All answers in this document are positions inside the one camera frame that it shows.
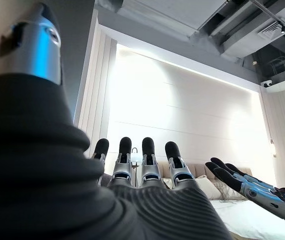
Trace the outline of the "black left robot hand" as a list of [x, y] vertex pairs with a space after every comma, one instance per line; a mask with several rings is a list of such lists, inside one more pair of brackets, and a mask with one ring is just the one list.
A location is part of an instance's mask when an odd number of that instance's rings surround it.
[[153, 163], [131, 184], [129, 141], [108, 186], [75, 127], [52, 12], [34, 4], [0, 41], [0, 240], [229, 240], [186, 169], [176, 189]]

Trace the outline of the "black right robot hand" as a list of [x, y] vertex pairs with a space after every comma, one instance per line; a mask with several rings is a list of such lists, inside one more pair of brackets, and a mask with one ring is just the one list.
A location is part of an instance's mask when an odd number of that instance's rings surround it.
[[216, 178], [243, 197], [285, 220], [285, 187], [275, 187], [212, 157], [205, 163]]

